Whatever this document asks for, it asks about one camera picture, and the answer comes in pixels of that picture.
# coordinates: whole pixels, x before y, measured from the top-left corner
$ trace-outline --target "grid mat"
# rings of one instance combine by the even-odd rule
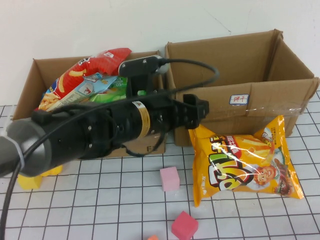
[[[73,161],[40,189],[14,188],[6,240],[176,240],[175,218],[186,211],[199,222],[195,240],[320,239],[320,92],[287,139],[305,198],[221,191],[195,208],[191,147],[169,135],[165,154],[143,158]],[[0,106],[0,132],[12,106]],[[180,190],[162,191],[159,169],[176,166]],[[0,207],[9,177],[0,179]]]

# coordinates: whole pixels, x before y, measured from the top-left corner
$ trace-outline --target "cardboard box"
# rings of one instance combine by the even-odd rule
[[[158,51],[131,53],[127,59],[143,58],[151,55],[158,55]],[[29,118],[32,111],[39,106],[42,94],[60,77],[66,70],[72,67],[81,59],[81,57],[51,58],[51,59],[34,59],[28,77],[25,81],[18,105],[13,115],[13,120]],[[153,80],[158,89],[163,89],[162,77],[159,75]],[[157,143],[159,135],[147,136],[142,139],[128,142],[127,147],[135,153],[147,153]],[[165,141],[157,151],[152,154],[162,154],[165,152]],[[109,158],[127,156],[124,148],[113,151]]]
[[[218,134],[253,134],[278,115],[285,116],[286,135],[319,86],[319,79],[285,44],[279,30],[190,42],[169,42],[170,59],[191,59],[215,66],[220,78],[192,89],[209,101],[210,113],[202,124]],[[204,81],[212,73],[195,65],[172,63],[167,87],[181,88]],[[182,100],[183,94],[176,99]],[[178,146],[189,146],[186,129],[174,131]]]

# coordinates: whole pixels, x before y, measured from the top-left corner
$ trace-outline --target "pink block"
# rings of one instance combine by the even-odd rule
[[[160,175],[163,191],[167,192],[179,190],[180,178],[175,166],[160,169]]]
[[[198,230],[199,223],[183,211],[173,222],[171,232],[180,240],[190,240]]]

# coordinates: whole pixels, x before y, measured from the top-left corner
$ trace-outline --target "green snack bag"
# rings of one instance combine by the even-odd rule
[[[125,99],[126,91],[127,91],[127,83],[128,83],[128,79],[126,77],[119,76],[106,91],[92,96],[89,99],[89,101],[105,104],[105,103],[111,103],[117,100]],[[139,91],[138,95],[144,96],[146,95],[146,91]]]

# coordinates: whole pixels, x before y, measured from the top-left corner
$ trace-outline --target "chip bag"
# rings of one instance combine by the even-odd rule
[[[55,80],[38,109],[50,112],[106,91],[117,80],[119,65],[130,53],[129,48],[117,48],[82,59]]]
[[[105,104],[125,99],[127,97],[127,84],[128,79],[126,77],[118,76],[106,91],[90,97],[89,101]],[[138,96],[145,96],[146,91],[140,90],[137,94]]]
[[[194,205],[222,190],[304,197],[291,163],[285,120],[276,117],[252,135],[217,135],[204,126],[189,130],[195,151]]]

